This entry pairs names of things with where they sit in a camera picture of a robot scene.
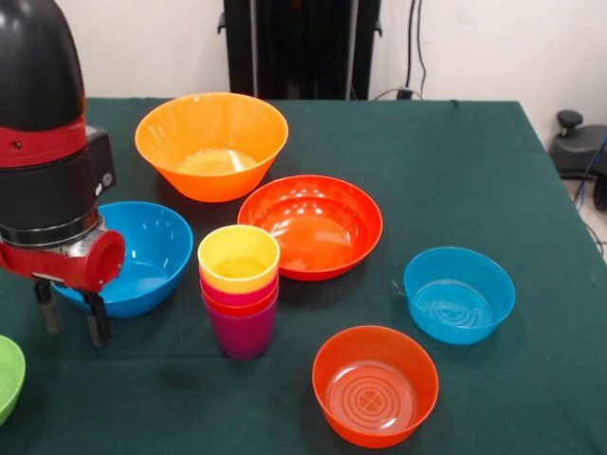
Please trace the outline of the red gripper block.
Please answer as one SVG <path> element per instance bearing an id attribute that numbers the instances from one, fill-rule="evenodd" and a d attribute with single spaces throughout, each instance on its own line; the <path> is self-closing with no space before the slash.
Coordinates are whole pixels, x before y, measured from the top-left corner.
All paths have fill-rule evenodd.
<path id="1" fill-rule="evenodd" d="M 62 329 L 59 307 L 53 299 L 50 281 L 83 291 L 99 292 L 121 272 L 125 241 L 115 230 L 94 229 L 70 245 L 53 248 L 24 248 L 1 243 L 1 267 L 8 272 L 37 280 L 34 284 L 47 331 L 58 335 Z M 101 295 L 85 292 L 90 308 L 87 316 L 93 343 L 102 347 L 111 339 L 110 323 Z"/>

